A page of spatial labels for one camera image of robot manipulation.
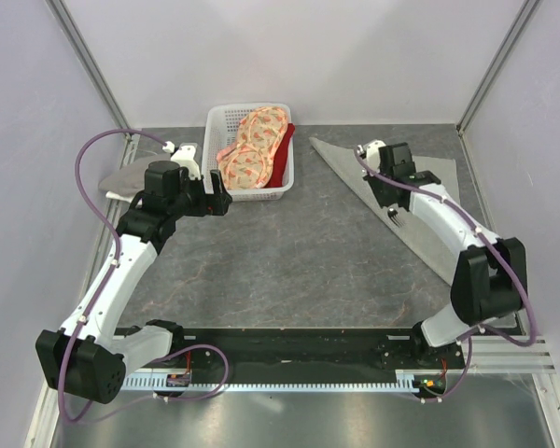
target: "beige fabric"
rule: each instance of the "beige fabric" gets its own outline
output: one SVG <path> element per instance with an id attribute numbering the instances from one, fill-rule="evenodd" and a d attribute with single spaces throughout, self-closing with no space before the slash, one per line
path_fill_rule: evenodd
<path id="1" fill-rule="evenodd" d="M 273 171 L 273 157 L 287 132 L 288 114 L 278 106 L 259 107 L 241 120 L 236 141 L 217 154 L 227 189 L 261 189 Z"/>

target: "folded cloth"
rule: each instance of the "folded cloth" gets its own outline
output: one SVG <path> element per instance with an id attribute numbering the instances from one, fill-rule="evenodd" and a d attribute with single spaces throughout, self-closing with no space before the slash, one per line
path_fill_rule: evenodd
<path id="1" fill-rule="evenodd" d="M 272 177 L 270 177 L 270 182 L 265 186 L 266 189 L 277 189 L 282 187 L 282 178 L 284 177 L 284 171 L 287 168 L 288 159 L 288 145 L 290 145 L 290 139 L 292 134 L 295 132 L 295 125 L 292 123 L 288 124 L 287 131 L 282 137 L 282 142 L 276 151 L 276 155 L 273 158 L 273 170 Z"/>
<path id="2" fill-rule="evenodd" d="M 217 155 L 227 189 L 261 189 L 270 180 L 273 158 L 288 127 L 282 107 L 258 107 L 239 124 L 236 141 Z"/>
<path id="3" fill-rule="evenodd" d="M 110 193 L 110 199 L 130 201 L 134 195 L 145 187 L 146 169 L 153 161 L 168 161 L 170 154 L 143 157 L 137 159 L 114 174 L 109 175 L 98 184 L 98 189 Z"/>

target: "marble surface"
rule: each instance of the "marble surface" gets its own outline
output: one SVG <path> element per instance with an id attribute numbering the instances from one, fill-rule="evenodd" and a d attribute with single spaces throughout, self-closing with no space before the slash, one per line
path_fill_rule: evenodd
<path id="1" fill-rule="evenodd" d="M 203 144 L 203 128 L 149 130 Z M 298 126 L 295 183 L 279 201 L 233 203 L 225 217 L 184 217 L 119 322 L 185 327 L 406 327 L 449 300 L 449 288 L 310 146 L 380 138 L 456 160 L 462 205 L 481 208 L 454 125 Z M 137 157 L 159 153 L 142 137 Z"/>

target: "gray cloth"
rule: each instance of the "gray cloth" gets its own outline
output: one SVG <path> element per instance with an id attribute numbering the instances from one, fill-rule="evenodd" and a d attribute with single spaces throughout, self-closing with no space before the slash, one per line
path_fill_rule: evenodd
<path id="1" fill-rule="evenodd" d="M 153 161 L 168 161 L 170 154 L 160 154 L 138 159 L 130 165 L 109 175 L 98 184 L 98 189 L 113 192 L 122 197 L 133 197 L 145 186 L 145 172 Z"/>
<path id="2" fill-rule="evenodd" d="M 406 244 L 432 271 L 439 275 L 448 285 L 452 284 L 455 274 L 456 259 L 446 245 L 421 219 L 399 209 L 397 226 L 387 215 L 387 208 L 380 208 L 371 188 L 363 180 L 361 166 L 353 156 L 352 149 L 336 147 L 311 137 L 311 144 L 340 179 L 363 201 L 375 215 L 380 218 L 404 244 Z M 456 162 L 448 159 L 413 156 L 418 171 L 429 170 L 441 179 L 450 195 L 460 202 L 458 197 L 458 179 Z"/>

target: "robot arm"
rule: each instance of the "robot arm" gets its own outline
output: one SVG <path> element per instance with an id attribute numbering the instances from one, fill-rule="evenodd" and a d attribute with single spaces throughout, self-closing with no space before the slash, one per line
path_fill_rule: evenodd
<path id="1" fill-rule="evenodd" d="M 374 140 L 357 152 L 383 177 L 437 194 L 454 202 L 440 180 L 429 171 L 417 172 L 407 144 L 387 146 Z M 371 175 L 364 179 L 382 207 L 394 204 L 423 220 L 457 258 L 450 303 L 434 316 L 413 327 L 413 350 L 422 356 L 431 348 L 454 342 L 471 327 L 520 310 L 518 292 L 501 266 L 455 210 L 422 192 L 407 191 L 388 185 Z M 483 236 L 502 255 L 526 288 L 525 248 L 516 238 L 501 239 L 477 220 L 468 218 L 481 229 Z"/>
<path id="2" fill-rule="evenodd" d="M 114 332 L 137 283 L 175 232 L 175 223 L 184 216 L 223 216 L 228 212 L 232 198 L 220 173 L 211 172 L 214 193 L 206 194 L 194 154 L 194 147 L 181 147 L 171 161 L 149 165 L 145 189 L 137 193 L 117 226 L 119 260 L 114 260 L 113 245 L 75 311 L 58 331 L 43 330 L 37 338 L 35 349 L 50 387 L 58 386 L 64 349 L 79 319 L 84 319 L 84 325 L 74 342 L 64 391 L 100 403 L 108 403 L 118 394 L 128 374 L 168 355 L 178 348 L 176 343 L 182 343 L 182 327 L 162 320 L 149 321 L 120 340 L 114 340 Z M 87 315 L 87 305 L 113 263 L 117 268 Z"/>

